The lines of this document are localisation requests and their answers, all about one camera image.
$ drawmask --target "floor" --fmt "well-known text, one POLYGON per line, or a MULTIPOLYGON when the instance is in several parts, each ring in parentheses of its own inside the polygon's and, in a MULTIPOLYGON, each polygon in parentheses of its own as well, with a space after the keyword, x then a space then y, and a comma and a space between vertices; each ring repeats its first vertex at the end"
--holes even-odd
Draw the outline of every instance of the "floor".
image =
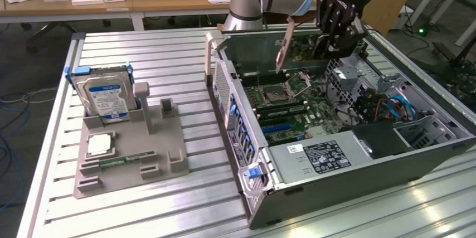
MULTIPOLYGON (((422 0, 410 0, 409 5, 417 7, 422 0)), ((435 5, 441 0, 433 0, 431 5, 426 10, 426 14, 431 14, 435 5)), ((476 18, 476 11, 463 4, 455 2, 451 9, 442 17, 441 20, 441 33, 431 32, 426 37, 429 42, 441 41, 450 46, 450 49, 458 53, 462 48, 454 45, 459 36, 470 26, 476 18)), ((225 16, 211 16, 215 23, 225 21, 225 16)), ((422 16, 415 28, 427 21, 422 16)), ((58 85, 62 69, 66 60, 66 55, 70 45, 70 33, 59 28, 55 29, 39 43, 39 52, 31 55, 25 50, 25 42, 31 34, 43 26, 42 23, 34 23, 34 29, 25 31, 19 24, 0 25, 0 95, 18 92, 27 93, 42 88, 51 88, 58 85)), ((154 18, 147 20, 149 29, 165 28, 189 28, 189 27, 206 27, 207 23, 205 17, 199 22, 198 17, 183 16, 177 17, 177 23, 170 25, 169 18, 154 18)), ((117 19, 113 20, 113 26, 105 27, 102 21, 83 21, 73 22, 73 26, 81 32, 117 32, 133 31, 131 20, 117 19)), ((393 31, 387 35, 389 40, 405 52, 423 47, 426 44, 406 36, 401 31, 393 31)), ((414 58, 433 63, 435 56, 433 48, 423 49, 413 54, 414 58)), ((471 59, 476 60, 476 48, 473 50, 471 59)), ((55 96, 54 91, 41 94, 33 100, 49 99, 55 96)), ((26 103, 11 105, 11 108, 23 109, 26 103)), ((17 134, 7 137, 10 147, 17 152, 19 163, 22 166, 22 174, 25 176, 25 192, 14 201, 14 204, 0 211, 0 236, 11 238, 17 236, 18 225, 22 220, 22 213, 25 209, 25 202, 27 200, 29 188, 35 173, 38 156, 42 149, 43 136, 47 130, 50 119, 51 107, 54 102, 43 104, 31 104, 30 106, 30 119, 25 127, 17 134)), ((0 109, 0 125, 5 125, 17 113, 0 109)), ((0 171, 6 169, 9 161, 0 162, 0 171)), ((19 173, 15 171, 15 166, 0 180, 0 207, 10 202, 18 195, 21 189, 19 173)))

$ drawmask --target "metal workbench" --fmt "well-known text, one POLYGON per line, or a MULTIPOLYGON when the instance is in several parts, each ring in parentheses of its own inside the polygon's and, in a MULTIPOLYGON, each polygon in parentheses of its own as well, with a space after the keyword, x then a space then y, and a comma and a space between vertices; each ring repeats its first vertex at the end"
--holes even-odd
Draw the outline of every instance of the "metal workbench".
MULTIPOLYGON (((476 234, 476 151, 421 180, 261 230, 246 210, 205 84, 205 36, 214 28, 93 33, 71 43, 67 66, 130 61, 151 105, 173 97, 191 173, 118 192, 73 197, 83 106, 62 79, 25 210, 25 237, 437 237, 476 234)), ((391 50, 395 48, 382 39, 391 50)), ((394 67, 370 51, 383 72, 394 67)))

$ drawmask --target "motherboard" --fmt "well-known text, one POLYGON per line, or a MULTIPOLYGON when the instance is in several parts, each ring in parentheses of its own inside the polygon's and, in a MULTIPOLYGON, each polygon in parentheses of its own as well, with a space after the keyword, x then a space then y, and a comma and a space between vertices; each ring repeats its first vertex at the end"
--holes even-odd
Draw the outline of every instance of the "motherboard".
POLYGON ((321 80, 306 69, 242 79, 269 145, 338 133, 345 127, 321 91, 321 80))

